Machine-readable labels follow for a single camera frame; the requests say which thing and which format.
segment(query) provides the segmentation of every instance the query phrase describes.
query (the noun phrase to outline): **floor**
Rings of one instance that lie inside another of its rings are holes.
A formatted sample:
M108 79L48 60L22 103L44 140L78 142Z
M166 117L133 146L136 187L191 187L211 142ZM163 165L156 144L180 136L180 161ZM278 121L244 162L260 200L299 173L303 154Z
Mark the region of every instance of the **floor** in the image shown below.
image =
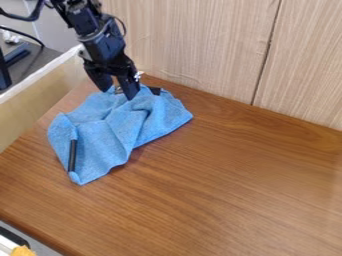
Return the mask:
M49 247L39 243L38 241L34 240L33 238L25 235L24 233L12 228L11 226L7 225L6 223L0 221L0 226L6 228L7 230L19 235L20 237L27 240L31 246L31 249L36 252L37 256L60 256L61 254L55 252L54 250L50 249Z

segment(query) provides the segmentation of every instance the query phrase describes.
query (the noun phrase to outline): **wooden table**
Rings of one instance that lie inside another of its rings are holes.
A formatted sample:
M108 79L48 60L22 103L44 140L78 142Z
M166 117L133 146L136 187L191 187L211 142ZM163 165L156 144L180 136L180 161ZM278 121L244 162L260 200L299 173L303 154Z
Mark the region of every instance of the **wooden table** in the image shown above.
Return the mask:
M73 184L46 139L74 89L0 156L0 216L65 255L342 255L342 136L145 76L195 118Z

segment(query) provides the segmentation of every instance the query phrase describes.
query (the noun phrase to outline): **wooden wall panel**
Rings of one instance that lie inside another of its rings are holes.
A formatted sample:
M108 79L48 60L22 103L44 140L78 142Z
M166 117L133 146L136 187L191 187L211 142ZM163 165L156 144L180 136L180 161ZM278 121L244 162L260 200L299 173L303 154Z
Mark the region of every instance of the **wooden wall panel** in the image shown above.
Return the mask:
M279 0L103 0L153 76L250 103Z
M283 0L255 105L342 128L342 1Z

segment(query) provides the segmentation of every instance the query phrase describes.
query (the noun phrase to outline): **yellow object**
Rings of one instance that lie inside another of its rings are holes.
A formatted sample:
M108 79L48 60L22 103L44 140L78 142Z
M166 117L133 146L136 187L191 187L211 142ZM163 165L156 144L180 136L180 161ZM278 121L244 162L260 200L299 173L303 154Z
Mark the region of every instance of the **yellow object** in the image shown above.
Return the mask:
M37 256L26 246L16 247L13 249L11 256Z

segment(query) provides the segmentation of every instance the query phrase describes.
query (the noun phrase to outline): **blue towel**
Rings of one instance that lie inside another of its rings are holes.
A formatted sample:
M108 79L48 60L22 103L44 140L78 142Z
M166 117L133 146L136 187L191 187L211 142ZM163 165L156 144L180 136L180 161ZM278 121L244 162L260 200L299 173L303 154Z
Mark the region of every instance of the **blue towel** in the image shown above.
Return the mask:
M89 96L71 113L60 113L48 130L50 144L68 169L70 141L77 140L75 171L71 180L85 185L125 164L134 148L167 135L192 119L171 93L159 96L143 86L132 100L106 93Z

